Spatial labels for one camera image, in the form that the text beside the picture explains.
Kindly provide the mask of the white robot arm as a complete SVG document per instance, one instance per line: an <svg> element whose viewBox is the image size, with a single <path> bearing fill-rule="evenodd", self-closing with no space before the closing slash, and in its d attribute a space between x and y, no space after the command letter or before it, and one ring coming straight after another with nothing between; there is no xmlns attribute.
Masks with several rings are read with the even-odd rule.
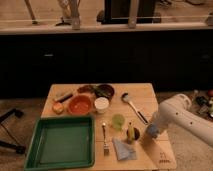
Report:
<svg viewBox="0 0 213 171"><path fill-rule="evenodd" d="M189 111L191 99L185 94L176 94L158 105L146 132L153 138L162 134L174 123L213 147L213 123Z"/></svg>

